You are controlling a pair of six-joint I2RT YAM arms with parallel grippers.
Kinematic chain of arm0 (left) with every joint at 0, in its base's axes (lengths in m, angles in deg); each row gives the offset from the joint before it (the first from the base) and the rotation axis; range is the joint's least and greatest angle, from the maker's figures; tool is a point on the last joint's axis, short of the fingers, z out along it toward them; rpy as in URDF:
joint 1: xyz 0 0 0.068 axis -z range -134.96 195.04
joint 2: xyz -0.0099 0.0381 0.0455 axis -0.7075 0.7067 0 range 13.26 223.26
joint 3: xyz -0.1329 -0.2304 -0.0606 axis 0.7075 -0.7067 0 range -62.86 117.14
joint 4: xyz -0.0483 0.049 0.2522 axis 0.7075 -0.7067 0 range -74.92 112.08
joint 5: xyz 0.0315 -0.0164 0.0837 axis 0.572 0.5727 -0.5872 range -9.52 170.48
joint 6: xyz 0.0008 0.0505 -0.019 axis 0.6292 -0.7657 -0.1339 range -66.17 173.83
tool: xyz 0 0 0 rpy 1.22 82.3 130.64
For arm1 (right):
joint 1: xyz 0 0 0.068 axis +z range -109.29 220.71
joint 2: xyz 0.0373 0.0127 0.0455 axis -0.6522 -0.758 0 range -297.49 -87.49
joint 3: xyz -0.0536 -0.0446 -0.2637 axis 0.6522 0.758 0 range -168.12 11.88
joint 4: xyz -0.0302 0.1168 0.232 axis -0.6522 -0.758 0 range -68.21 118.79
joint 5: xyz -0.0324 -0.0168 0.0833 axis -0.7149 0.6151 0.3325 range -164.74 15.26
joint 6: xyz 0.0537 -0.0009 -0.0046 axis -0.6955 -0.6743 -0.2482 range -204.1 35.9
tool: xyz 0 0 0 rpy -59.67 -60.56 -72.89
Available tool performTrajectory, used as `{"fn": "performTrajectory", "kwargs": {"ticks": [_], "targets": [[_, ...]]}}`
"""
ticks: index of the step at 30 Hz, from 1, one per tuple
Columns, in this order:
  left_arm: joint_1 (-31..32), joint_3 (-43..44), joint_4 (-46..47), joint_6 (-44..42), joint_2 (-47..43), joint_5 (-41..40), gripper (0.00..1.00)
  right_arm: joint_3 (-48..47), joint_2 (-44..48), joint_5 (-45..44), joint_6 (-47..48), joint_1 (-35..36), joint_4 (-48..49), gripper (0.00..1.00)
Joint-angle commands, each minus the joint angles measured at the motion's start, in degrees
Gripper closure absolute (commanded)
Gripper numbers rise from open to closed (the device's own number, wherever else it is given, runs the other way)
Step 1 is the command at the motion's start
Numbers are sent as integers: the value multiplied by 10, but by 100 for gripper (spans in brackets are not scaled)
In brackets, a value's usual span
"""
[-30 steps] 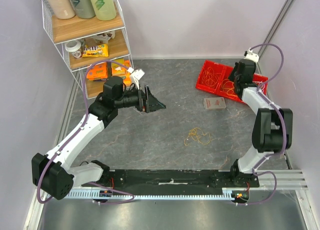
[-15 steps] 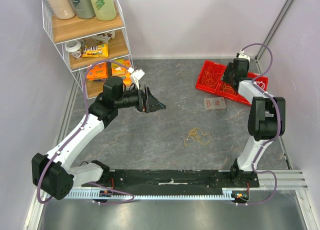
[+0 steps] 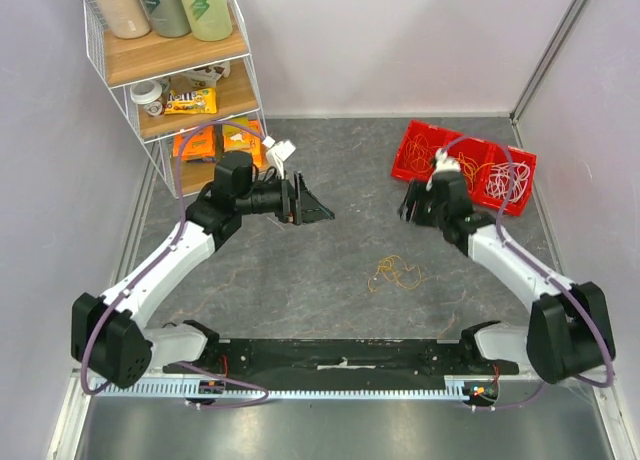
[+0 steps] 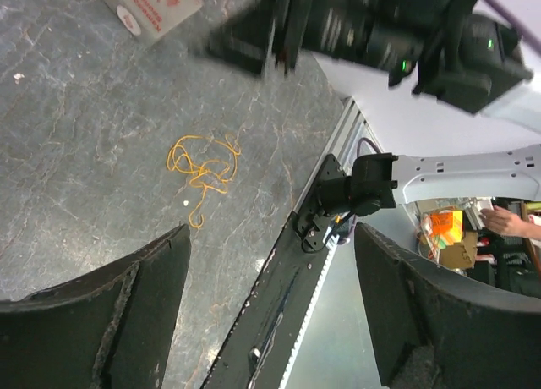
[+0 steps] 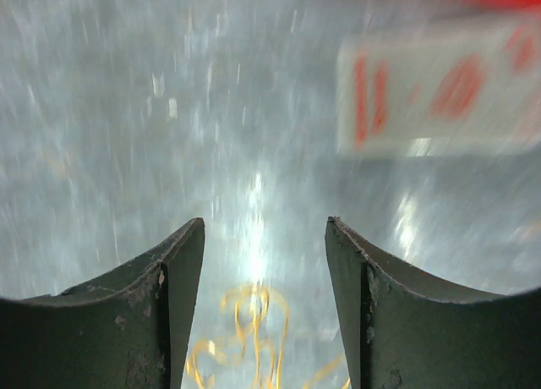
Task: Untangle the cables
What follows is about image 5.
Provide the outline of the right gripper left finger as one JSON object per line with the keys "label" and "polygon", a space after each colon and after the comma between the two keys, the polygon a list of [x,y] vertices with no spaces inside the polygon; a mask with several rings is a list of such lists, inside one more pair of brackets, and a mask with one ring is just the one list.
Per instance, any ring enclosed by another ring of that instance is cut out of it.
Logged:
{"label": "right gripper left finger", "polygon": [[4,388],[179,388],[205,248],[194,218],[59,295],[1,302]]}

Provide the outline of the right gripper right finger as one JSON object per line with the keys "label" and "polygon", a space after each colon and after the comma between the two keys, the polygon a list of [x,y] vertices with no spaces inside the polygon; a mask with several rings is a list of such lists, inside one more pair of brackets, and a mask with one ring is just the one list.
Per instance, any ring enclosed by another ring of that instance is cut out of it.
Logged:
{"label": "right gripper right finger", "polygon": [[540,292],[447,281],[336,217],[325,251],[354,388],[537,388]]}

